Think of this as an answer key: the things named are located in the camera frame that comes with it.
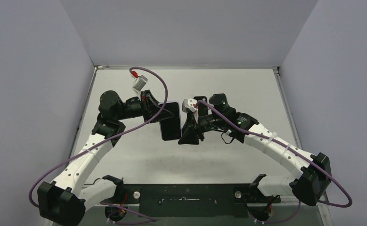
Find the black phone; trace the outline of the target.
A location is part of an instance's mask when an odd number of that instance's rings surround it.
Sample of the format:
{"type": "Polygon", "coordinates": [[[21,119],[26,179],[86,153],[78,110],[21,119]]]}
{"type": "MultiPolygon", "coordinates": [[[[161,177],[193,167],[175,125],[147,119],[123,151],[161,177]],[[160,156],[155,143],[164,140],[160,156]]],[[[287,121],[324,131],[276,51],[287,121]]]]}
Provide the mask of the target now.
{"type": "Polygon", "coordinates": [[[163,141],[179,140],[181,138],[180,104],[177,101],[167,102],[165,106],[172,108],[174,117],[160,121],[161,138],[163,141]]]}

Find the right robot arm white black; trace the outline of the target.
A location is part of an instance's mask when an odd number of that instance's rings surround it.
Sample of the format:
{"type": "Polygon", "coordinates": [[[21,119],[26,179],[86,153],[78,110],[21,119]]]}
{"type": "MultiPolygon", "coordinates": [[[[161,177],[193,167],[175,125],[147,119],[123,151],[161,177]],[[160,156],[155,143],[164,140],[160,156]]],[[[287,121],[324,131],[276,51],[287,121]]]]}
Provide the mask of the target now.
{"type": "Polygon", "coordinates": [[[198,145],[209,131],[221,130],[226,136],[261,151],[278,162],[289,176],[259,175],[252,183],[250,196],[256,202],[276,195],[294,196],[315,206],[331,183],[329,158],[306,152],[269,131],[254,117],[229,106],[225,94],[214,94],[208,101],[185,99],[182,111],[187,114],[180,145],[198,145]]]}

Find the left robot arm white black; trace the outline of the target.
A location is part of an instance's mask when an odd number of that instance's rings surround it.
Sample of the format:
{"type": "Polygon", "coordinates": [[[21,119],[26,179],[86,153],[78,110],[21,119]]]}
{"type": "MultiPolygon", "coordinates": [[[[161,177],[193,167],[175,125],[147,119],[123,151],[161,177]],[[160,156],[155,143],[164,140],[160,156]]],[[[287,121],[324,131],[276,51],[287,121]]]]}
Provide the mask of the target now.
{"type": "Polygon", "coordinates": [[[69,159],[66,168],[51,183],[42,182],[37,190],[39,213],[62,226],[77,226],[85,212],[103,200],[120,202],[124,189],[122,180],[110,175],[84,187],[85,181],[100,160],[126,134],[122,120],[143,117],[145,123],[170,119],[175,114],[159,103],[149,90],[123,102],[112,90],[100,96],[99,115],[85,146],[69,159]]]}

